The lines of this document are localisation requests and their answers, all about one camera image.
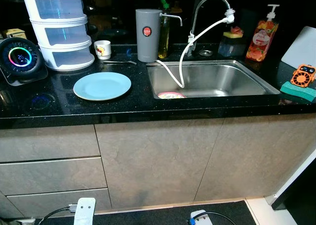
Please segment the electrical cord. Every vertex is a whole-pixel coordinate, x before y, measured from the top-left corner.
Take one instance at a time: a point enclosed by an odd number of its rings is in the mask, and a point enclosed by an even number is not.
[[[200,213],[198,215],[195,215],[193,218],[191,218],[190,220],[187,220],[188,224],[189,225],[194,225],[195,224],[195,219],[197,219],[198,217],[201,217],[203,215],[208,215],[208,214],[216,214],[216,215],[219,215],[219,216],[222,216],[224,218],[226,218],[228,221],[230,221],[233,225],[236,225],[230,218],[226,217],[225,215],[223,214],[220,214],[220,213],[215,213],[215,212],[203,212],[203,213]]]
[[[169,75],[173,78],[173,80],[176,82],[176,84],[179,85],[179,87],[184,88],[184,79],[183,79],[183,74],[182,74],[182,61],[184,58],[184,55],[186,53],[186,51],[189,49],[189,47],[195,42],[197,41],[198,38],[200,38],[202,35],[204,35],[207,31],[209,31],[210,29],[212,29],[214,26],[217,26],[218,24],[221,24],[223,22],[227,22],[227,17],[223,18],[222,20],[219,20],[217,22],[215,22],[214,24],[210,25],[209,27],[207,27],[204,31],[202,31],[201,33],[199,33],[190,43],[188,43],[188,45],[184,48],[184,51],[182,52],[182,55],[180,57],[180,62],[179,62],[179,73],[180,73],[180,80],[181,83],[176,79],[176,77],[171,73],[170,69],[167,67],[167,65],[165,65],[163,62],[161,62],[160,60],[156,60],[157,63],[161,64],[169,73]]]
[[[69,210],[69,206],[68,206],[68,207],[65,207],[65,208],[62,208],[62,209],[57,209],[57,210],[55,210],[55,211],[53,211],[53,212],[47,214],[47,215],[39,222],[38,225],[41,225],[41,224],[42,224],[46,219],[48,219],[50,216],[52,216],[52,215],[54,215],[54,214],[57,214],[57,213],[59,213],[59,212],[61,212],[61,211],[67,211],[67,210]]]

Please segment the cabinet door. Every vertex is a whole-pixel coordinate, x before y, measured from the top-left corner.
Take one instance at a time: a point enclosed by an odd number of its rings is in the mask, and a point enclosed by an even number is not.
[[[100,157],[0,164],[5,195],[107,187]]]
[[[227,118],[196,201],[274,194],[315,148],[315,114]]]
[[[113,208],[192,202],[222,122],[95,125]]]
[[[12,219],[24,217],[14,205],[0,192],[0,218]]]
[[[69,204],[77,204],[80,198],[95,198],[95,211],[111,209],[108,189],[87,189],[57,193],[28,194],[8,196],[8,199],[26,216],[43,217],[48,213],[64,208]],[[60,212],[56,216],[70,215]]]
[[[0,130],[0,162],[99,156],[93,125]]]

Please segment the dark floor mat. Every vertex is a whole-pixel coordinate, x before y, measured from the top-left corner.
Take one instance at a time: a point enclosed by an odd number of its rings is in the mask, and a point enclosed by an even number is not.
[[[196,210],[221,213],[236,225],[256,225],[244,201],[205,204],[138,212],[95,215],[93,225],[186,225],[190,213]],[[232,225],[219,215],[210,215],[213,225]],[[74,217],[48,219],[43,225],[73,225]]]

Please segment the light blue plate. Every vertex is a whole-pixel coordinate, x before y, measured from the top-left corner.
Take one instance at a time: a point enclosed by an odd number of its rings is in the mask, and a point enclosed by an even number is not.
[[[120,73],[94,73],[80,78],[74,93],[86,100],[110,100],[123,95],[131,86],[130,79]]]

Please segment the kitchen sink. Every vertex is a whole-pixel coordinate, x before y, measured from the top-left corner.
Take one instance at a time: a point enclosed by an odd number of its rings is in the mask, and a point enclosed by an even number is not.
[[[179,62],[165,62],[178,80]],[[180,88],[159,63],[147,64],[154,98],[161,92],[185,97],[279,94],[280,92],[235,60],[186,61],[182,63],[185,88]]]

